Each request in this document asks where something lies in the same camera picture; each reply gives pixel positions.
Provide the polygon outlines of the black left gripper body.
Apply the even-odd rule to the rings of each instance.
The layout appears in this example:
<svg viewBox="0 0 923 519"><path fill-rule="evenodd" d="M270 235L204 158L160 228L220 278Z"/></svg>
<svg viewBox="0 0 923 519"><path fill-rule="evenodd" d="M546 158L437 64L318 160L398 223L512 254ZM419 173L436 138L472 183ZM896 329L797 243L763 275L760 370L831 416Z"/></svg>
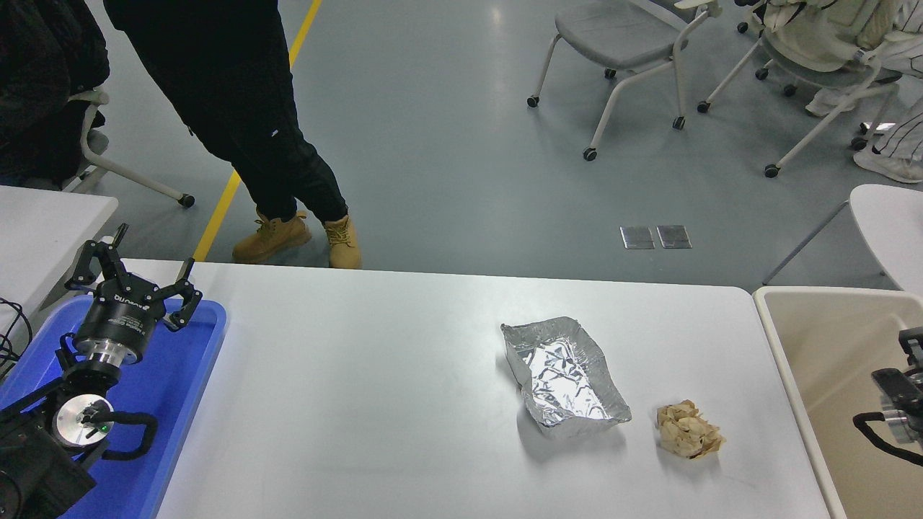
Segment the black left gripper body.
<svg viewBox="0 0 923 519"><path fill-rule="evenodd" d="M132 355L144 355L158 320L166 313L162 299L154 297L158 289L142 278L130 278L126 288L115 278L99 283L74 336L76 351L88 355L90 345L108 340L125 346Z"/></svg>

